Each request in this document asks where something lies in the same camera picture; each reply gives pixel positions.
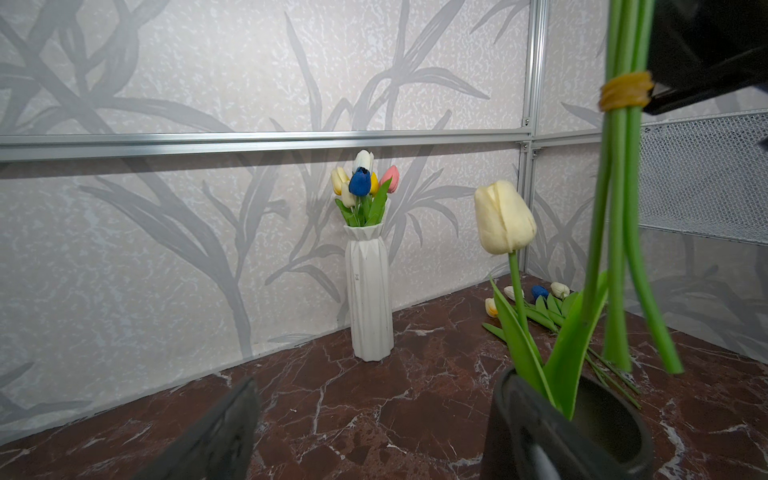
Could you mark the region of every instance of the bundle of stems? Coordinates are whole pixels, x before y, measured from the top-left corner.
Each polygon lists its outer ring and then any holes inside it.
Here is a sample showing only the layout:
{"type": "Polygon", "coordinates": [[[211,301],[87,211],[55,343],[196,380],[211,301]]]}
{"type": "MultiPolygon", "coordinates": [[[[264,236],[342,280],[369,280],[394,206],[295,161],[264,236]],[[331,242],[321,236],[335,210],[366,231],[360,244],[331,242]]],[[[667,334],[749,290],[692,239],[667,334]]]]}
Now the bundle of stems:
{"type": "MultiPolygon", "coordinates": [[[[647,65],[654,0],[611,0],[606,82],[647,65]]],[[[584,285],[585,318],[598,313],[598,274],[603,247],[606,206],[611,194],[608,231],[607,324],[603,355],[618,368],[631,370],[627,324],[624,314],[624,263],[628,262],[650,334],[664,367],[683,372],[667,327],[654,300],[643,267],[639,241],[637,171],[640,163],[641,106],[623,107],[605,113],[600,166],[595,188],[587,278],[584,285]]]]}

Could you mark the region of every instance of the tulip stem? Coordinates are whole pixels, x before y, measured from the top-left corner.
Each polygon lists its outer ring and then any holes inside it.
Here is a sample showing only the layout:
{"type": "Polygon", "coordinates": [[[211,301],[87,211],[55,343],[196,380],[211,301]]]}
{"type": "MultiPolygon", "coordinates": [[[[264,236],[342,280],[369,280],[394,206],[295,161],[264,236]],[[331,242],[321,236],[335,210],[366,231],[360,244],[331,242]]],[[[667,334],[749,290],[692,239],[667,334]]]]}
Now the tulip stem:
{"type": "Polygon", "coordinates": [[[518,253],[509,254],[509,276],[512,278],[512,289],[515,290],[515,308],[518,311],[518,322],[522,329],[528,331],[528,317],[525,314],[525,297],[520,283],[520,268],[518,267],[518,253]]]}

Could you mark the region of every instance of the wallpaper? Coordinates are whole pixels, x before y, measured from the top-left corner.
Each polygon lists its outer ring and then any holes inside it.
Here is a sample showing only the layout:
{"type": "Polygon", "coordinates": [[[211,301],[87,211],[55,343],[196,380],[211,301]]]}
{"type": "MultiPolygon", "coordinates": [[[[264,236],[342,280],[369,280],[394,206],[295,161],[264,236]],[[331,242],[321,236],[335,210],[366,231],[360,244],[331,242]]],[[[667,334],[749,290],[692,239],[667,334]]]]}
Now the wallpaper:
{"type": "MultiPolygon", "coordinates": [[[[602,125],[598,111],[605,75],[605,0],[551,0],[549,2],[544,80],[538,115],[538,133],[584,130],[602,125]]],[[[768,94],[744,88],[644,121],[768,108],[768,94]]]]}
{"type": "MultiPolygon", "coordinates": [[[[535,160],[534,275],[584,285],[599,145],[545,148],[535,160]]],[[[672,328],[768,362],[768,247],[641,229],[651,287],[672,328]]],[[[627,275],[627,305],[642,314],[627,275]]]]}
{"type": "MultiPolygon", "coordinates": [[[[527,2],[0,4],[5,134],[517,127],[527,2]]],[[[395,308],[500,273],[512,144],[374,148],[395,308]]],[[[0,442],[348,325],[356,150],[0,164],[0,442]]]]}
{"type": "Polygon", "coordinates": [[[527,30],[528,0],[11,0],[0,134],[519,127],[527,30]]]}

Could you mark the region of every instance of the rubber band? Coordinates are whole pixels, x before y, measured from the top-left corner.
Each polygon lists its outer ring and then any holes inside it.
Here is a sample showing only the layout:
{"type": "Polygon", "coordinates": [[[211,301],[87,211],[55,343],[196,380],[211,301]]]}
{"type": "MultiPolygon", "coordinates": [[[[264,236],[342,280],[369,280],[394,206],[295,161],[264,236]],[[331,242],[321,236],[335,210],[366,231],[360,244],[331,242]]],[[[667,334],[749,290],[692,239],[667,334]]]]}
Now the rubber band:
{"type": "Polygon", "coordinates": [[[600,110],[624,107],[644,107],[650,102],[648,92],[654,87],[649,71],[636,71],[612,78],[603,85],[600,110]]]}

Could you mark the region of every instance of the pink tulip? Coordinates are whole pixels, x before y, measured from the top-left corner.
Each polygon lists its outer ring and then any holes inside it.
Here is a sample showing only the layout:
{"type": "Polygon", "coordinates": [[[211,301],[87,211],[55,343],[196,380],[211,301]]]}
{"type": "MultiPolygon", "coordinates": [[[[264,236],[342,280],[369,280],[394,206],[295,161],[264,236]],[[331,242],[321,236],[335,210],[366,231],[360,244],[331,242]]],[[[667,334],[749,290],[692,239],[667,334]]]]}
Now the pink tulip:
{"type": "Polygon", "coordinates": [[[384,182],[386,182],[389,179],[392,179],[392,181],[389,183],[389,189],[387,190],[387,193],[394,194],[395,190],[397,190],[397,184],[400,182],[400,172],[397,170],[397,167],[392,165],[381,177],[381,180],[379,180],[379,184],[383,185],[384,182]]]}

